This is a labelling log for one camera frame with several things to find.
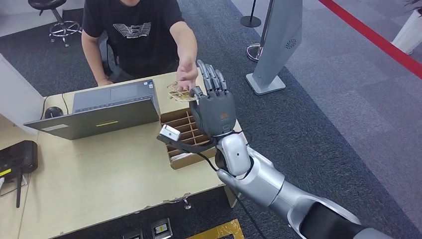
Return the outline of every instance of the silver robotic arm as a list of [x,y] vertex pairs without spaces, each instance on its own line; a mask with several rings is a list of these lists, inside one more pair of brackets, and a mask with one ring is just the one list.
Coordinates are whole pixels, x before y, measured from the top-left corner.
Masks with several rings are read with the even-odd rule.
[[269,208],[301,238],[391,239],[375,229],[362,226],[356,216],[333,201],[287,182],[273,163],[246,146],[239,134],[223,138],[217,148],[222,151],[227,165],[231,165],[227,171],[221,168],[217,171],[219,179],[261,207]]
[[190,108],[198,129],[208,135],[211,142],[200,148],[183,144],[174,137],[177,130],[167,125],[157,137],[159,140],[192,153],[216,147],[219,179],[233,191],[273,211],[303,239],[392,239],[362,226],[356,216],[333,201],[287,182],[270,160],[247,146],[243,137],[233,131],[234,99],[221,72],[201,60],[198,65],[207,95],[199,87],[192,89],[191,95],[195,95],[198,102],[190,102]]

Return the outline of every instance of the yellow tape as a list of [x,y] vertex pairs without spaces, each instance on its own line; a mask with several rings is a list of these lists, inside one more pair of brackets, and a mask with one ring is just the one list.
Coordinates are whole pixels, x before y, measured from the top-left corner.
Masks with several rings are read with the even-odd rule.
[[111,122],[106,122],[106,123],[99,123],[96,126],[100,127],[100,126],[109,125],[109,124],[112,124],[112,123],[118,123],[118,121],[116,120],[116,121],[111,121]]
[[234,219],[231,222],[209,229],[203,233],[196,234],[188,239],[218,239],[228,235],[233,235],[234,239],[244,239],[239,221]]
[[0,177],[3,176],[3,175],[5,175],[5,174],[10,173],[11,171],[12,171],[11,169],[8,169],[8,170],[5,170],[3,172],[0,172]]

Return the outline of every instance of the cardboard compartment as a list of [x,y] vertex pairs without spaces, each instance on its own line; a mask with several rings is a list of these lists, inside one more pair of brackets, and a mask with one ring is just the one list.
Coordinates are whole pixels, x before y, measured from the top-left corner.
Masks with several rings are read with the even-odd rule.
[[[191,114],[190,109],[169,112],[160,116],[161,125],[167,124],[180,131],[179,140],[190,145],[200,145],[209,142],[209,138],[203,135]],[[171,145],[167,145],[167,153],[169,155],[170,166],[173,169],[179,169],[203,160],[197,154],[184,153],[175,149]],[[202,152],[208,158],[215,156],[215,148]]]

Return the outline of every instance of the graphic print on t-shirt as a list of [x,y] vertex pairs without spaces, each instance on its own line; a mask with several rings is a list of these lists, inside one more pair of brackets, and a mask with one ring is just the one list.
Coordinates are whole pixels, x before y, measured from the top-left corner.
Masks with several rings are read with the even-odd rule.
[[125,24],[113,24],[113,26],[122,36],[128,39],[148,36],[149,31],[151,30],[150,22],[146,22],[142,25],[126,26]]

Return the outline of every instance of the white pot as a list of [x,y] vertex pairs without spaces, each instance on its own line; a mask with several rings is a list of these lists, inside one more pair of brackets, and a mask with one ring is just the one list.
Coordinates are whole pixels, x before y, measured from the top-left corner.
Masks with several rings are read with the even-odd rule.
[[411,54],[413,49],[415,49],[415,47],[417,47],[421,42],[422,17],[417,10],[414,10],[392,44],[406,54]]

